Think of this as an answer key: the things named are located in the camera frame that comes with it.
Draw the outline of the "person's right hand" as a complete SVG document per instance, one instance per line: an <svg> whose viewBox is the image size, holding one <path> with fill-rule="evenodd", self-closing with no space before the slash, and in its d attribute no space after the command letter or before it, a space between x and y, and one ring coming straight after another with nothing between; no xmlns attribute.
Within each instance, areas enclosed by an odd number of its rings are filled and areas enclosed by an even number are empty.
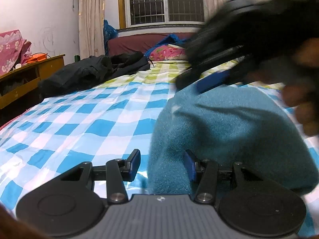
<svg viewBox="0 0 319 239"><path fill-rule="evenodd" d="M288 62L296 68L318 68L318 38L304 42L288 57ZM318 135L318 106L310 95L315 90L312 83L301 79L287 83L283 74L276 74L274 70L268 70L265 66L249 72L244 80L248 83L284 83L281 90L282 100L287 106L294 108L295 118L302 125L303 133L307 136Z"/></svg>

